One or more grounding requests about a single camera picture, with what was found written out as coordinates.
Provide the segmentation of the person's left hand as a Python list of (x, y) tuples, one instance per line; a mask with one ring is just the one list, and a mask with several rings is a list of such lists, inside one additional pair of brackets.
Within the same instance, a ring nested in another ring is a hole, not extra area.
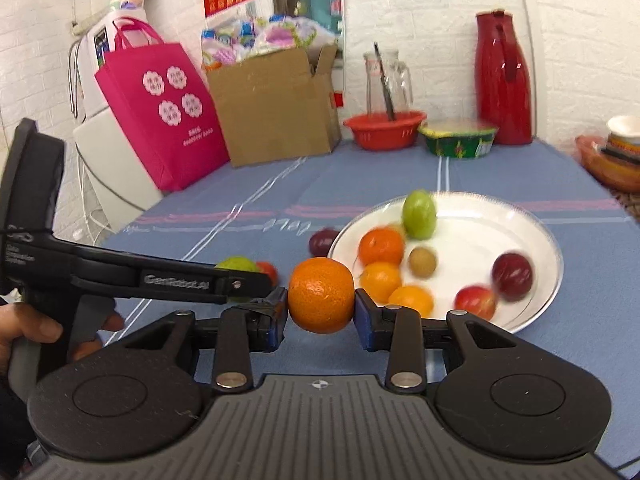
[[(9, 368), (13, 341), (25, 337), (40, 344), (53, 344), (63, 333), (62, 325), (36, 311), (29, 304), (2, 304), (1, 306), (1, 376)], [(101, 330), (119, 332), (125, 321), (113, 313), (103, 324)], [(92, 341), (83, 342), (73, 353), (77, 361), (103, 347), (103, 342), (96, 336)]]

